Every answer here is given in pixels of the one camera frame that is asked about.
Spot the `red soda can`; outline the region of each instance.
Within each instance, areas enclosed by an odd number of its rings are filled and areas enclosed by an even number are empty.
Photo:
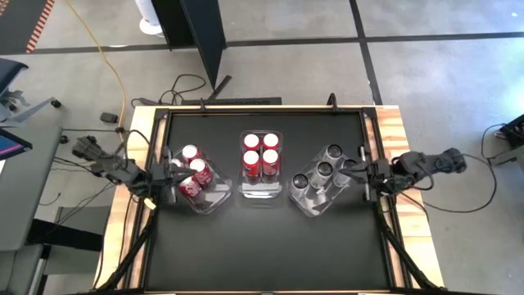
[[[264,149],[276,149],[280,144],[280,139],[276,134],[266,134],[264,136]]]
[[[278,172],[280,159],[275,150],[266,150],[262,155],[262,171],[265,175],[275,175]]]
[[[246,176],[258,177],[260,175],[260,157],[255,151],[247,151],[243,157]]]
[[[248,134],[244,138],[244,148],[247,151],[256,151],[260,147],[260,138],[254,134]]]
[[[189,169],[195,170],[194,177],[200,185],[208,184],[213,180],[210,167],[202,159],[195,159],[189,164]]]
[[[193,176],[189,176],[184,179],[178,185],[178,189],[180,189],[180,192],[182,192],[187,197],[195,197],[202,190],[201,186],[193,178]]]
[[[199,157],[202,157],[202,153],[200,152],[198,147],[195,147],[192,144],[188,144],[182,149],[182,157],[186,159],[187,163],[191,164],[191,161]]]

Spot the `table leg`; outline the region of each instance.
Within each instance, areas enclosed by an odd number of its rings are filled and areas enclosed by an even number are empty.
[[[99,252],[102,249],[103,236],[44,220],[33,219],[26,241],[27,243],[46,243]]]

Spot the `concrete floor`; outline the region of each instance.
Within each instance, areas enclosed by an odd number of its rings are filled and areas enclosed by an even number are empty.
[[[356,29],[346,0],[220,0],[228,41],[354,37]],[[102,45],[157,44],[164,41],[138,31],[139,13],[124,0],[74,0]],[[524,31],[524,3],[454,0],[358,1],[367,36],[474,34]],[[63,1],[57,1],[38,48],[92,46]],[[482,131],[524,112],[524,39],[371,43],[384,104],[400,105],[413,150],[438,153],[456,147],[480,154]],[[177,75],[205,76],[196,50],[112,52],[107,54],[122,75],[129,98],[155,99]],[[110,128],[98,119],[102,111],[120,112],[119,86],[97,53],[20,55],[27,70],[12,85],[33,102],[54,96],[65,108],[51,107],[30,125],[66,128]],[[248,48],[224,51],[219,79],[233,80],[220,98],[282,96],[285,104],[325,103],[334,92],[344,104],[373,104],[359,45],[324,44]],[[198,82],[181,81],[180,89]],[[187,98],[205,98],[210,87]],[[127,103],[125,125],[133,109]],[[113,134],[96,134],[106,149],[116,147]],[[487,151],[504,150],[489,138]],[[71,145],[57,155],[73,159]],[[463,175],[439,175],[427,202],[454,209],[482,204],[490,195],[489,171],[474,162]],[[495,169],[499,191],[494,202],[474,214],[450,214],[428,208],[440,267],[448,288],[479,293],[517,294],[524,289],[524,174],[513,163]],[[58,192],[55,206],[40,207],[38,218],[54,220],[59,206],[72,207],[104,185],[84,173],[53,171],[43,202]],[[111,204],[112,192],[93,206]],[[46,293],[90,288],[91,274],[50,278]],[[71,290],[71,280],[78,284]]]

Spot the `wooden table frame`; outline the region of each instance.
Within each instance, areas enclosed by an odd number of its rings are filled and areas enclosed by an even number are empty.
[[[362,107],[374,107],[377,115],[378,130],[373,130],[373,124],[370,117],[366,117],[366,130],[370,142],[370,148],[372,152],[372,158],[379,158],[379,151],[382,147],[386,158],[391,159],[397,157],[405,152],[409,151],[409,144],[404,131],[404,125],[400,116],[400,110],[397,106],[339,106],[339,108],[362,108]],[[136,129],[142,132],[146,137],[152,138],[153,122],[155,121],[156,108],[172,108],[172,109],[185,109],[185,110],[196,110],[200,107],[197,106],[185,106],[185,107],[136,107],[133,121],[130,129]],[[208,106],[209,109],[246,109],[249,106]],[[300,109],[313,109],[313,108],[331,108],[331,106],[253,106],[253,108],[300,108]],[[160,125],[157,128],[158,133],[156,135],[155,150],[156,155],[160,155],[161,141],[163,139],[163,133],[165,130],[165,120],[160,121]],[[375,131],[379,131],[380,138],[382,141],[377,141]],[[131,134],[128,141],[128,154],[129,158],[136,160],[137,164],[144,168],[146,164],[148,154],[148,144],[143,140],[139,134]],[[419,191],[410,189],[405,191],[407,195],[413,199],[422,203],[422,196]],[[385,200],[382,200],[382,205],[387,208]],[[124,220],[125,213],[129,206],[129,212],[127,219]],[[400,224],[400,230],[402,232],[402,239],[404,242],[404,248],[413,258],[417,266],[424,272],[424,274],[438,286],[444,286],[442,277],[440,274],[440,267],[436,258],[435,248],[433,246],[433,240],[431,238],[431,231],[427,218],[423,211],[415,206],[410,200],[399,197],[396,203],[396,210],[398,212],[398,221]],[[147,217],[149,216],[149,210],[144,209],[142,213],[141,228],[145,225]],[[109,216],[109,222],[105,232],[104,240],[104,255],[103,255],[103,267],[100,280],[97,287],[104,284],[109,276],[115,271],[116,267],[120,263],[120,260],[124,258],[125,254],[129,250],[129,243],[132,240],[133,225],[137,221],[138,217],[138,204],[135,202],[129,202],[129,191],[123,185],[120,185],[115,191],[115,198],[113,199],[111,213]],[[386,219],[388,223],[391,223],[391,216],[386,213]],[[142,260],[144,255],[144,246],[140,249],[135,257],[133,267],[130,270],[130,276],[128,282],[129,288],[138,288],[139,277],[142,268]],[[390,245],[391,263],[393,266],[393,272],[395,276],[395,283],[399,287],[404,286],[403,271],[400,267],[400,260],[396,254],[395,249]],[[123,280],[119,283],[119,288],[122,288]]]

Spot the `yellow cable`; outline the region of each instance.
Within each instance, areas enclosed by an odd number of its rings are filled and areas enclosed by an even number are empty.
[[[67,6],[75,14],[76,18],[80,20],[80,22],[84,26],[85,30],[88,32],[93,42],[97,45],[98,51],[102,55],[102,59],[111,68],[113,73],[115,73],[116,78],[118,79],[118,83],[120,84],[120,88],[122,89],[122,110],[120,111],[120,118],[118,120],[118,126],[122,127],[122,121],[124,120],[125,104],[127,102],[127,94],[125,92],[124,83],[122,83],[122,79],[120,78],[120,75],[118,75],[118,72],[115,70],[115,67],[113,67],[113,65],[107,60],[106,54],[103,52],[102,47],[100,46],[97,39],[93,35],[93,32],[91,32],[88,25],[85,23],[84,19],[82,19],[82,16],[79,15],[79,13],[75,10],[73,5],[71,5],[71,2],[69,0],[65,0],[65,3],[67,3]],[[122,134],[119,134],[119,135],[120,135],[120,139],[124,141],[124,137],[122,136]]]

